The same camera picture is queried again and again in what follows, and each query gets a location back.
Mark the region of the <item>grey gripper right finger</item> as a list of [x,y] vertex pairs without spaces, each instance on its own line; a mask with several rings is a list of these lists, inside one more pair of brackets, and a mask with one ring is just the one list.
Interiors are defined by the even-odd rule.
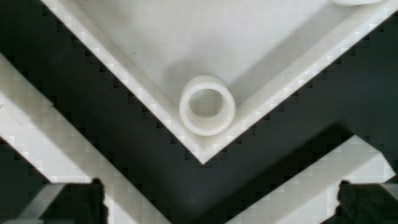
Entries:
[[386,192],[392,194],[393,198],[398,200],[398,184],[384,183],[383,188]]

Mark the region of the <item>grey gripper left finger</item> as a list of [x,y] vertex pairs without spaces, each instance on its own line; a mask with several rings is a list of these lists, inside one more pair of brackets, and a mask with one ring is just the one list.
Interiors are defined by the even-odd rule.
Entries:
[[43,187],[43,189],[41,189],[41,191],[40,191],[40,193],[38,193],[38,195],[20,213],[18,218],[13,220],[13,224],[45,224],[41,216],[43,216],[45,211],[50,207],[50,204],[61,194],[65,187],[66,187],[65,184],[49,184]]

